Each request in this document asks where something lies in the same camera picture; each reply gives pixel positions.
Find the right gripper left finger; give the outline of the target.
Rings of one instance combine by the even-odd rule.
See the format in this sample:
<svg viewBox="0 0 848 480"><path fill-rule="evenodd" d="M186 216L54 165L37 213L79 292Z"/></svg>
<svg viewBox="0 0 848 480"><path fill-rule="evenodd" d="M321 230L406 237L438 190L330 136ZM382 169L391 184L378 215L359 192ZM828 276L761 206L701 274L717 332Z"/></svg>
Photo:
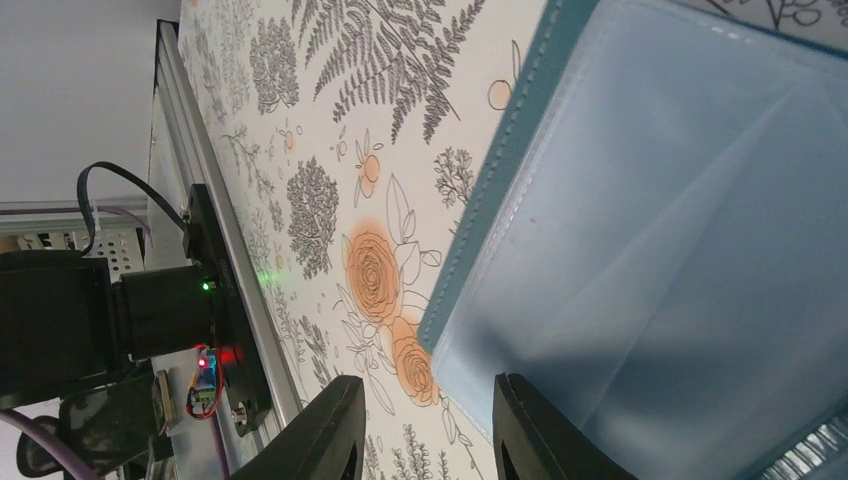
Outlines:
<svg viewBox="0 0 848 480"><path fill-rule="evenodd" d="M360 479L364 468L363 380L332 380L233 480Z"/></svg>

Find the teal card holder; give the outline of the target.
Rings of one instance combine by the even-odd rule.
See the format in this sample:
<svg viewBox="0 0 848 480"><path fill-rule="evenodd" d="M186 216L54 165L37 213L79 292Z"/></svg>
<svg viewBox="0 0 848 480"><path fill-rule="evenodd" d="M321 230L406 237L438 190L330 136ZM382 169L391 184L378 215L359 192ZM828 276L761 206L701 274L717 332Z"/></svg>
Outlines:
<svg viewBox="0 0 848 480"><path fill-rule="evenodd" d="M751 12L545 5L418 334L492 450L516 373L635 479L846 477L847 34Z"/></svg>

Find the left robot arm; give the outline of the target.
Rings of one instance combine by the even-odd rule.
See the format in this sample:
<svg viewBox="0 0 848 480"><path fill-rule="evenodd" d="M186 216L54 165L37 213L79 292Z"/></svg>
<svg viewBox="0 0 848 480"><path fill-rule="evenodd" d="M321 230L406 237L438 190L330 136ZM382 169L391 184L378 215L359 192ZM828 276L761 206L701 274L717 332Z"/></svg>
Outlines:
<svg viewBox="0 0 848 480"><path fill-rule="evenodd" d="M1 406L12 409L121 380L143 361L213 340L214 289L196 266L126 273L103 257L1 256Z"/></svg>

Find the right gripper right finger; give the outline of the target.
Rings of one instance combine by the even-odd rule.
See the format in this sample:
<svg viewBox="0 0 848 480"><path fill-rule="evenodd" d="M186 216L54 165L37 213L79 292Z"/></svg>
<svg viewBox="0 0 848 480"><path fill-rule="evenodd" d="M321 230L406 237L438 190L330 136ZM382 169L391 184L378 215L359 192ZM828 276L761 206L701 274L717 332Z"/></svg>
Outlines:
<svg viewBox="0 0 848 480"><path fill-rule="evenodd" d="M525 377L495 376L493 450L500 479L629 479Z"/></svg>

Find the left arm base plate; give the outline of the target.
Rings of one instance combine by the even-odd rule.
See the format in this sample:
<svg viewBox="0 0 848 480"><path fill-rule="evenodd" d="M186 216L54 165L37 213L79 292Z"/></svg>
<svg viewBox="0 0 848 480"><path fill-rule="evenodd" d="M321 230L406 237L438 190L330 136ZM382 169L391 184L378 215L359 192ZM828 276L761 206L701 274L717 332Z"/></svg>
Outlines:
<svg viewBox="0 0 848 480"><path fill-rule="evenodd" d="M234 264L211 193L193 184L183 235L186 257L202 271L201 288L211 296L213 345L236 432L257 430L271 412L272 397Z"/></svg>

